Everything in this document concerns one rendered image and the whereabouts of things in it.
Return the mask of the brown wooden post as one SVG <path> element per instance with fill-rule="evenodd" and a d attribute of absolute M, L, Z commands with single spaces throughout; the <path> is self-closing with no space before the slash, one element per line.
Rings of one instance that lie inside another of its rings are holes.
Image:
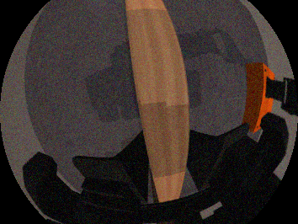
<path fill-rule="evenodd" d="M 150 169 L 150 176 L 152 176 L 152 170 Z M 153 182 L 152 178 L 152 197 L 153 197 L 153 204 L 159 203 L 158 194 L 156 193 L 155 182 Z M 163 221 L 162 223 L 156 224 L 175 224 L 175 221 Z"/>

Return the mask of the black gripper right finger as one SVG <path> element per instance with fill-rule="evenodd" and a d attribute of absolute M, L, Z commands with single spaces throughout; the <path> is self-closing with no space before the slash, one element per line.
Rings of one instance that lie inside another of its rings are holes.
<path fill-rule="evenodd" d="M 189 160 L 186 167 L 198 191 L 210 186 L 210 177 L 219 166 L 224 151 L 247 135 L 249 126 L 250 123 L 243 123 L 220 136 L 210 136 L 189 129 Z"/>

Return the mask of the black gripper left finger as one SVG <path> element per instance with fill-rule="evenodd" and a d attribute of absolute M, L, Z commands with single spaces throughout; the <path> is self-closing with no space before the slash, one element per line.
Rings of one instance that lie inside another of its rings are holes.
<path fill-rule="evenodd" d="M 84 178 L 125 182 L 142 204 L 148 204 L 149 158 L 142 130 L 114 157 L 75 156 L 72 160 Z"/>

